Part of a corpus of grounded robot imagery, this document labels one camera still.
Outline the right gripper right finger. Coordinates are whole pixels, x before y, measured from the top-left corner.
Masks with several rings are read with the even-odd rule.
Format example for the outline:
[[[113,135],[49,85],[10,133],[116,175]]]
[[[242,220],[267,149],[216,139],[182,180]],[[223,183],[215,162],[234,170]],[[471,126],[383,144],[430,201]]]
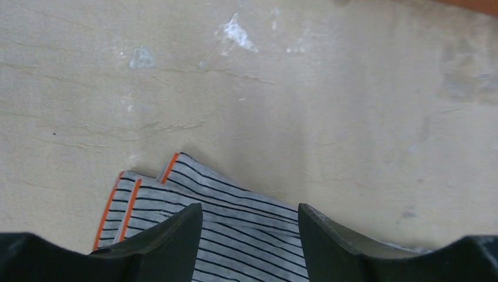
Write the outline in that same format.
[[[497,281],[497,236],[464,236],[419,254],[369,238],[298,206],[310,281]]]

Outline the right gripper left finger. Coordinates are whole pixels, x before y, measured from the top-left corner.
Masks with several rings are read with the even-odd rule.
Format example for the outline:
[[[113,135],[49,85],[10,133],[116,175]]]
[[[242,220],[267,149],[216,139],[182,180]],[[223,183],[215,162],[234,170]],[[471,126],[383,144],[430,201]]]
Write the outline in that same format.
[[[1,233],[1,281],[191,281],[201,204],[121,242],[81,254],[33,233]]]

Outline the grey striped underwear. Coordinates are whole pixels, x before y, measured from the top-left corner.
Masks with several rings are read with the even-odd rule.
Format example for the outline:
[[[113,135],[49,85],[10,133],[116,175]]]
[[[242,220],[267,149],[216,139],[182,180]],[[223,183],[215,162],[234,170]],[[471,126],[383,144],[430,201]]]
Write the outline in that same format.
[[[307,281],[298,213],[251,192],[186,153],[155,178],[121,172],[94,249],[137,235],[199,203],[203,223],[193,281]]]

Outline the orange compartment tray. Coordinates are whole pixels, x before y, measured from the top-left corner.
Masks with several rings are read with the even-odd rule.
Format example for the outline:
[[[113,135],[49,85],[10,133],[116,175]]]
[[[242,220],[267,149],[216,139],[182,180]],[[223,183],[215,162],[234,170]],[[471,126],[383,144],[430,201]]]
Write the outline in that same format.
[[[497,17],[497,0],[437,0],[438,2]]]

